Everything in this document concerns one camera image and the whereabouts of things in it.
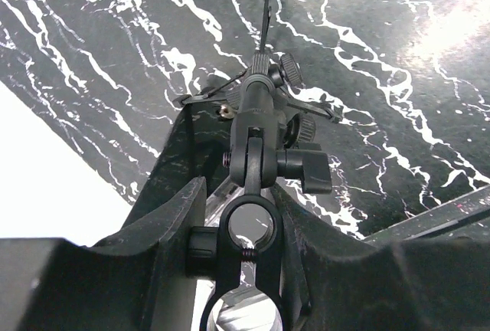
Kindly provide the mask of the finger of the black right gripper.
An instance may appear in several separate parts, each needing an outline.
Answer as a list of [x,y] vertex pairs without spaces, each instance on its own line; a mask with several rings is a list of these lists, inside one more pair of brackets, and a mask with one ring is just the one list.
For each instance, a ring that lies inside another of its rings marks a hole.
[[124,226],[165,204],[195,177],[206,178],[207,195],[228,177],[223,154],[230,147],[232,121],[219,114],[222,105],[195,103],[181,110]]

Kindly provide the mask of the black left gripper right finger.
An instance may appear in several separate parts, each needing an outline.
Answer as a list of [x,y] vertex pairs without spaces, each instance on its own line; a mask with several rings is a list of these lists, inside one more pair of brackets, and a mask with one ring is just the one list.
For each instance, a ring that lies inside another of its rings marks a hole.
[[287,330],[487,330],[489,243],[416,239],[374,247],[271,190],[283,217]]

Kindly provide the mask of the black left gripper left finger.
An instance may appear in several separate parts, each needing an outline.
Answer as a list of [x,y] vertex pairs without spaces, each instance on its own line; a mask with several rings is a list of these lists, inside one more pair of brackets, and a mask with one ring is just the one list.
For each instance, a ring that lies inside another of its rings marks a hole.
[[2,240],[1,328],[189,330],[196,281],[186,274],[186,251],[205,203],[206,181],[196,178],[94,247]]

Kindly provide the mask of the black tripod stand with clip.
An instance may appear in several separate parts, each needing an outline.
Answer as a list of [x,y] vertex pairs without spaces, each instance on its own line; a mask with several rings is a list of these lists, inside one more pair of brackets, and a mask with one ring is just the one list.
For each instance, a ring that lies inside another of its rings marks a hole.
[[[328,161],[321,147],[285,141],[287,125],[276,113],[276,88],[284,83],[297,84],[302,77],[294,59],[284,54],[279,66],[270,63],[266,37],[270,26],[270,7],[263,8],[259,50],[253,55],[247,76],[240,85],[240,105],[230,129],[230,152],[224,156],[230,180],[244,193],[231,201],[220,217],[218,227],[194,227],[186,258],[188,274],[214,281],[215,288],[201,315],[200,328],[208,328],[215,304],[240,286],[241,265],[255,265],[255,287],[269,297],[280,315],[282,328],[292,330],[310,310],[309,290],[299,249],[287,233],[283,215],[286,210],[261,195],[276,179],[298,179],[304,193],[329,193],[329,169],[317,161]],[[272,227],[252,248],[242,248],[230,228],[236,211],[247,205],[262,208]]]

